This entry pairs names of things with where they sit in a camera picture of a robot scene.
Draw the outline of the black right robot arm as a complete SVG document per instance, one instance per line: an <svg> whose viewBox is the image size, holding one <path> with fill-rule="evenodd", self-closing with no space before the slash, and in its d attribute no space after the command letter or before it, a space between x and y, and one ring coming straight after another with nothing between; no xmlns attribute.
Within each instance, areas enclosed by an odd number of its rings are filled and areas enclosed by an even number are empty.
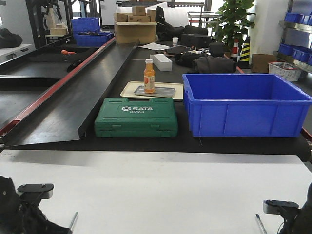
<svg viewBox="0 0 312 234"><path fill-rule="evenodd" d="M287 227L284 224L280 234L311 234L312 233L312 184L310 184L307 192L307 201L292 222L292 224Z"/></svg>

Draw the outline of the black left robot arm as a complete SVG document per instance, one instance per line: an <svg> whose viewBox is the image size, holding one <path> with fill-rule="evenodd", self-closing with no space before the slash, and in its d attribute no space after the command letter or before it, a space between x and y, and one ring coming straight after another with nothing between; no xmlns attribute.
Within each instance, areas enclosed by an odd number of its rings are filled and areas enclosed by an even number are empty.
<svg viewBox="0 0 312 234"><path fill-rule="evenodd" d="M0 232L2 234L71 234L70 228L47 219L39 209L54 184L23 184L15 189L11 178L0 177Z"/></svg>

